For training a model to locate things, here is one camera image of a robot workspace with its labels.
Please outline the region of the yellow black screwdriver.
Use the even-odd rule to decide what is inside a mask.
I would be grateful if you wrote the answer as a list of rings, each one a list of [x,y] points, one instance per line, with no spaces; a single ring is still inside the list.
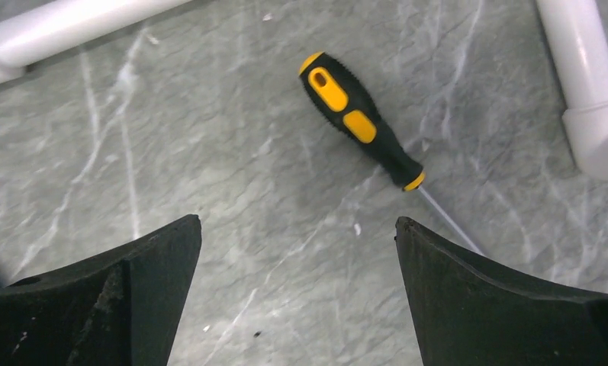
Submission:
[[[406,154],[368,90],[349,69],[328,53],[319,52],[306,58],[298,75],[309,99],[334,128],[376,161],[402,191],[418,191],[461,244],[479,255],[484,254],[422,187],[426,179],[424,167]]]

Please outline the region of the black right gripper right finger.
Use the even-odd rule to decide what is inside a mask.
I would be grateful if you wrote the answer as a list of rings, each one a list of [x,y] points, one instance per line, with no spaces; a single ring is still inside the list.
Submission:
[[[608,294],[524,274],[408,217],[396,231],[425,365],[608,365]]]

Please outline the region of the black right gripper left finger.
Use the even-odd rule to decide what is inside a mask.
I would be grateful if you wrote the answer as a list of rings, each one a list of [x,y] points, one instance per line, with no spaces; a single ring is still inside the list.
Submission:
[[[186,215],[0,287],[0,365],[165,365],[201,250]]]

